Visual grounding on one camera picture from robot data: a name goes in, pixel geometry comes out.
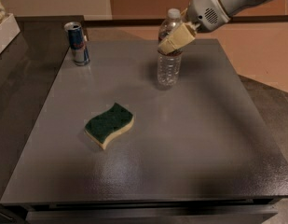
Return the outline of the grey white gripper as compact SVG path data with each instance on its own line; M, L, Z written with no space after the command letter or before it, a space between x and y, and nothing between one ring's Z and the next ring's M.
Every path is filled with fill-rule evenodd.
M185 12L186 23L181 23L158 44L158 51L172 53L188 45L199 33L210 33L227 24L227 15L220 0L191 0Z

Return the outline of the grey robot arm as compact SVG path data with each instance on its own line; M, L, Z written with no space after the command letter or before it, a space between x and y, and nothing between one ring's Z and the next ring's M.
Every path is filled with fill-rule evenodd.
M210 33L229 23L244 9L273 0L191 0L182 22L159 43L158 51L169 54L191 43L196 33Z

